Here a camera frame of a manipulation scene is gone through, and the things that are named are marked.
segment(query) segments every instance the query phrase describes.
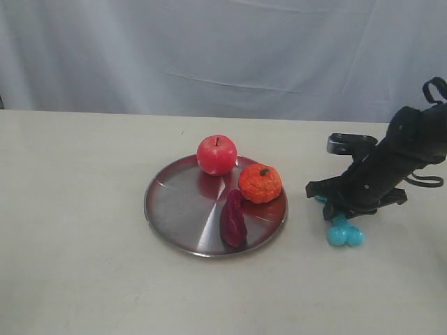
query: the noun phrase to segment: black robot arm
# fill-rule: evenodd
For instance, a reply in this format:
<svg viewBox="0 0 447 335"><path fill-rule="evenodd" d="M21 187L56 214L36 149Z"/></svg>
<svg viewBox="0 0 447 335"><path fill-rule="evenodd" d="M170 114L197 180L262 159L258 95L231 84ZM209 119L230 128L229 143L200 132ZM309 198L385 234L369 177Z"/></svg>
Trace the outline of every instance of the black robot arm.
<svg viewBox="0 0 447 335"><path fill-rule="evenodd" d="M325 220L339 213L347 218L375 214L381 207L403 204L406 193L396 188L403 180L424 187L444 184L442 178L414 174L427 165L444 162L447 155L447 105L433 99L430 84L447 99L444 80L436 77L425 83L425 97L437 105L424 111L403 107L391 120L380 143L365 135L335 133L329 137L328 151L351 155L353 162L342 175L311 181L306 186L308 198L319 196L327 200L323 210Z"/></svg>

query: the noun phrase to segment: black strap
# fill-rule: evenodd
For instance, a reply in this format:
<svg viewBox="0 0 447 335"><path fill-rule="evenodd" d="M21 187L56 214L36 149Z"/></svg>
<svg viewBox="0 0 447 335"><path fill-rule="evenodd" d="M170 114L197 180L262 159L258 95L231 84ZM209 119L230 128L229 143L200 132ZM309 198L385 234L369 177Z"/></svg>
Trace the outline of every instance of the black strap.
<svg viewBox="0 0 447 335"><path fill-rule="evenodd" d="M436 188L436 187L442 187L444 185L444 179L442 179L441 177L436 177L436 176L418 176L417 174L412 173L411 174L413 176L414 179L411 178L405 178L404 180L414 186L419 186L419 187L428 187L428 188ZM436 181L436 183L423 183L421 181L418 180L426 180L426 181Z"/></svg>
<svg viewBox="0 0 447 335"><path fill-rule="evenodd" d="M430 84L435 86L441 94L441 96L447 100L447 82L442 79L441 77L434 77L433 79L426 82L422 88L422 91L424 92L424 96L427 99L429 103L436 103L437 105L442 105L443 102L440 100L435 100L433 98L432 93L430 92Z"/></svg>

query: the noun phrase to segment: red apple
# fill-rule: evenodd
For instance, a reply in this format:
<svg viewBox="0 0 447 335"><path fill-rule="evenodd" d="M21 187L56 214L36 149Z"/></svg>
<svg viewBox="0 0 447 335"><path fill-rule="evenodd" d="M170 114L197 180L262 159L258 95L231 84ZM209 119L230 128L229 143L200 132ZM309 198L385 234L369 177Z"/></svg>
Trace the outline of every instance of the red apple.
<svg viewBox="0 0 447 335"><path fill-rule="evenodd" d="M212 176L229 173L236 164L236 158L235 144L224 135L209 136L197 148L198 165Z"/></svg>

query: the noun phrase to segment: metal plate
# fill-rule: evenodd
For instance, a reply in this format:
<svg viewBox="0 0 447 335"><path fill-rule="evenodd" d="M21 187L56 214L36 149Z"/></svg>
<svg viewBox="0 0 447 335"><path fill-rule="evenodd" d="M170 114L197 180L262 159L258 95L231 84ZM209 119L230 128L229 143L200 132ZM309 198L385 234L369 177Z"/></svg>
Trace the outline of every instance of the metal plate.
<svg viewBox="0 0 447 335"><path fill-rule="evenodd" d="M267 204L245 201L242 205L247 242L240 248L225 244L219 221L227 195L237 188L239 175L255 161L238 157L235 168L223 177L205 174L196 155L182 158L160 171L145 196L145 215L150 226L169 244L198 256L226 257L252 251L269 240L286 221L287 197L282 194Z"/></svg>

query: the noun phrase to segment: table surface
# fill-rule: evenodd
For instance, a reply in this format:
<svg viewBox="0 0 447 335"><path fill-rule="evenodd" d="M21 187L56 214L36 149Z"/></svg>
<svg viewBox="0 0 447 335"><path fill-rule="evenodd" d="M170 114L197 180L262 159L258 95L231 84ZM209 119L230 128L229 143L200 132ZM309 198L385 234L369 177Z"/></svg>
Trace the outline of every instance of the table surface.
<svg viewBox="0 0 447 335"><path fill-rule="evenodd" d="M0 333L445 334L446 188L355 219L360 248L333 248L310 180L343 172L332 132L382 138L385 124L0 112ZM223 133L274 165L283 232L211 260L166 246L143 196L165 165ZM424 174L445 171L428 167Z"/></svg>

